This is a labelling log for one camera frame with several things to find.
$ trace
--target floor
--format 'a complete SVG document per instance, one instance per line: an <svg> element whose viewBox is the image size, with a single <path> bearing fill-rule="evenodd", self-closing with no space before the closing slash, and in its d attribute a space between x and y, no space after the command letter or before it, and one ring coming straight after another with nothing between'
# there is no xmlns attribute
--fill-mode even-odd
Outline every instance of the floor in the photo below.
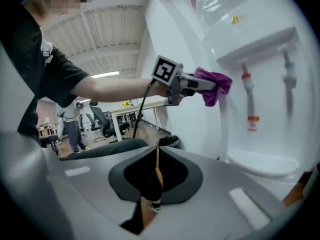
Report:
<svg viewBox="0 0 320 240"><path fill-rule="evenodd" d="M86 146L90 147L91 149L108 145L109 142L116 140L116 138L110 137L107 140L94 142L95 138L102 136L101 131L97 131L97 132L85 131L84 134L86 134L87 137L82 137L82 141ZM125 135L122 136L122 138L132 138L133 134L134 134L134 129L126 130ZM148 143L149 146L156 146L157 141L160 138L163 138L166 136L168 136L166 133L162 131L157 131L154 127L150 126L145 122L140 122L139 127L136 131L135 137L137 139L144 140L145 142ZM59 158L65 158L71 153L73 153L68 139L63 140L62 144L58 145L58 152L59 152L59 156L58 156Z"/></svg>

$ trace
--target office chair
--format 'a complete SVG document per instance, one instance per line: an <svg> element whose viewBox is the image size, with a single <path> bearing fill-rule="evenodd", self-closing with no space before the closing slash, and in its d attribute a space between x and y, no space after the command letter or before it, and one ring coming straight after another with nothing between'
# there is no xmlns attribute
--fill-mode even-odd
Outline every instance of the office chair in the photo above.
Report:
<svg viewBox="0 0 320 240"><path fill-rule="evenodd" d="M84 137L88 137L84 131L85 131L85 127L84 127L84 123L83 123L83 119L84 119L84 116L81 114L80 115L80 131L81 131L81 136L84 136Z"/></svg>
<svg viewBox="0 0 320 240"><path fill-rule="evenodd" d="M91 131L97 131L97 130L100 130L102 127L101 126L96 126L96 122L93 120L93 118L91 117L90 114L85 114L90 122L91 122ZM106 138L104 136L101 136L101 137L97 137L93 140L93 142L99 142L99 141L104 141Z"/></svg>
<svg viewBox="0 0 320 240"><path fill-rule="evenodd" d="M92 110L92 112L95 114L95 116L98 118L98 120L102 124L102 134L106 138L109 138L111 136L117 137L115 128L111 127L110 120L108 118L106 118L106 116L102 112L101 108L99 108L97 106L90 106L90 109ZM128 122L119 124L119 129L120 129L121 134L125 135L125 133L123 131L128 129L129 127L130 127L130 124Z"/></svg>

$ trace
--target black trash bag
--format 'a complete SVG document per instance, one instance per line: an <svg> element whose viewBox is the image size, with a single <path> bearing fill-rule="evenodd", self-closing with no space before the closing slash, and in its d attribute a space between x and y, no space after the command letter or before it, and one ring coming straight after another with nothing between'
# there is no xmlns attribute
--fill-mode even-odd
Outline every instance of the black trash bag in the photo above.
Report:
<svg viewBox="0 0 320 240"><path fill-rule="evenodd" d="M181 149L181 140L176 135L171 135L168 137L164 137L159 139L158 146L171 147L175 149Z"/></svg>

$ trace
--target black opening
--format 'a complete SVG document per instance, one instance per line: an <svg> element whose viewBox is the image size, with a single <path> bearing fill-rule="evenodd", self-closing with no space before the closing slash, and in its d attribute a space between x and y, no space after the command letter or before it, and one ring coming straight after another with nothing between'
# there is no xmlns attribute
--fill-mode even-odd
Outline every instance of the black opening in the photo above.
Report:
<svg viewBox="0 0 320 240"><path fill-rule="evenodd" d="M125 179L137 190L142 191L156 168L157 150L129 165L124 170ZM188 176L187 167L172 156L159 151L159 169L163 177L163 192L167 192L184 182Z"/></svg>

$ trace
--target black cable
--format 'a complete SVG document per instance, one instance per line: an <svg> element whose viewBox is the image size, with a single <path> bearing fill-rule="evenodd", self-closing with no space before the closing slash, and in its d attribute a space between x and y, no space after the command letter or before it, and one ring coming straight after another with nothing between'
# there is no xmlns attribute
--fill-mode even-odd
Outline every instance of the black cable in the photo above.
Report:
<svg viewBox="0 0 320 240"><path fill-rule="evenodd" d="M138 118L137 118L136 121L135 121L133 138L136 137L136 133L137 133L137 129L138 129L138 123L139 123L139 120L140 120L140 117L141 117L142 109L143 109L143 107L144 107L145 100L146 100L146 97L147 97L147 95L148 95L148 92L150 91L151 86L152 86L156 81L157 81L156 79L152 79L151 82L149 83L148 87L145 89L144 97L143 97L143 100L142 100L142 103L141 103L141 106L140 106L140 109L139 109Z"/></svg>

